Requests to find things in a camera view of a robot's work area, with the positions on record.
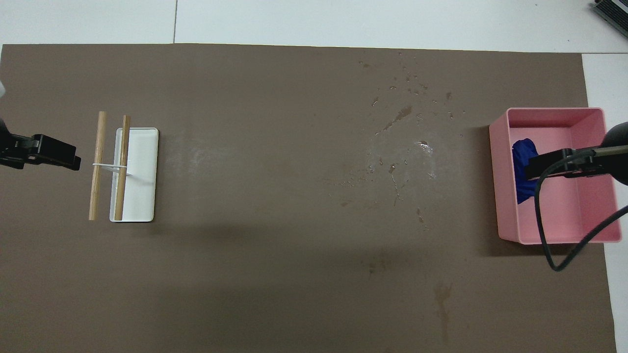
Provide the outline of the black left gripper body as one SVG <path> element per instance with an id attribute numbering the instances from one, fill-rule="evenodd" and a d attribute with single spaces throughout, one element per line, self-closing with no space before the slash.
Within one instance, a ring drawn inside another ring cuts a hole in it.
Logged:
<path id="1" fill-rule="evenodd" d="M 6 123 L 0 121 L 0 163 L 5 167 L 21 170 L 27 161 L 28 150 L 33 147 L 33 137 L 9 132 Z"/>

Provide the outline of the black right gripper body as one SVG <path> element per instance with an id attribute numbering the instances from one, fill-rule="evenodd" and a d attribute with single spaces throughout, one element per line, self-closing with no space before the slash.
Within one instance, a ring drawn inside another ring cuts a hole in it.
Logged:
<path id="1" fill-rule="evenodd" d="M 574 169 L 565 178 L 583 178 L 597 175 L 611 175 L 623 185 L 628 184 L 628 123 L 623 122 L 611 128 L 604 136 L 601 145 L 574 150 L 574 161 L 568 165 Z"/>

